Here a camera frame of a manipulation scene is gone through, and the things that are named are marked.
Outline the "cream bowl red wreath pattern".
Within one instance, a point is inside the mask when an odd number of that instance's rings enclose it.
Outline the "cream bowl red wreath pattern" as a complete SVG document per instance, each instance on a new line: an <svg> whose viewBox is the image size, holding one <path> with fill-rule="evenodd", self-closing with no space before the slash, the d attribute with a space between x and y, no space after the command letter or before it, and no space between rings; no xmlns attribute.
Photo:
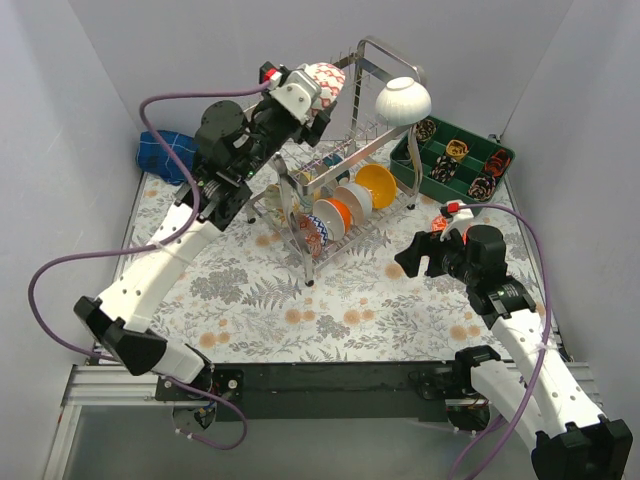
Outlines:
<svg viewBox="0 0 640 480"><path fill-rule="evenodd" d="M448 220L442 216L438 215L431 222L431 231L435 233L442 233L448 226Z"/></svg>

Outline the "white bowl red diamond pattern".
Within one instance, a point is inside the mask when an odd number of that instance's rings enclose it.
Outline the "white bowl red diamond pattern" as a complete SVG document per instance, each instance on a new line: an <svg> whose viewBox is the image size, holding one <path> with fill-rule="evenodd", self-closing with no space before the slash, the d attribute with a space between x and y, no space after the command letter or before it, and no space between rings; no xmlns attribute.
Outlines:
<svg viewBox="0 0 640 480"><path fill-rule="evenodd" d="M335 103L345 84L346 76L340 68L326 62L309 64L304 71L321 89L319 97L311 105L311 115L315 117Z"/></svg>

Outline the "plain white ribbed bowl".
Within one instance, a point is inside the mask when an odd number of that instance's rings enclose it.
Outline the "plain white ribbed bowl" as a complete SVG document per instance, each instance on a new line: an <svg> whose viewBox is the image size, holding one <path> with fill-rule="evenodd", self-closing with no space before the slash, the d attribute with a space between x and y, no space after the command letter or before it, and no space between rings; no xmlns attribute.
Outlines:
<svg viewBox="0 0 640 480"><path fill-rule="evenodd" d="M428 90L412 77L389 80L379 93L376 115L389 126L415 124L428 117L432 111L432 99Z"/></svg>

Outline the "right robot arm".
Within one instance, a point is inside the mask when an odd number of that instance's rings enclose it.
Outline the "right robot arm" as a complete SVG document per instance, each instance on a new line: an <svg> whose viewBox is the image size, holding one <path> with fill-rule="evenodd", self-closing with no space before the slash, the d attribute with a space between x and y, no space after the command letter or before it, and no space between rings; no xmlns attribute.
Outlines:
<svg viewBox="0 0 640 480"><path fill-rule="evenodd" d="M585 393L560 353L543 341L544 328L524 286L507 272L506 244L491 226L418 232L395 260L409 277L429 260L431 278L449 275L466 287L469 303L507 350L519 373L511 375L493 350L456 355L454 389L490 401L531 454L539 479L620 479L633 436L610 420Z"/></svg>

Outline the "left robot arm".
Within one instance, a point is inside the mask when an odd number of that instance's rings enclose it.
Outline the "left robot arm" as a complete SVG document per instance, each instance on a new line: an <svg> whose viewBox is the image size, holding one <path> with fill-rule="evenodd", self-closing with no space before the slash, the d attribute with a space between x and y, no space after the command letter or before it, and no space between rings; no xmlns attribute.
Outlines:
<svg viewBox="0 0 640 480"><path fill-rule="evenodd" d="M178 380L193 400L213 386L209 360L151 329L152 316L186 267L251 199L248 181L289 140L316 145L330 122L345 76L325 62L289 70L265 63L261 101L250 113L232 95L210 105L194 135L193 181L183 185L151 252L136 258L96 298L75 307L95 339L134 376L153 372Z"/></svg>

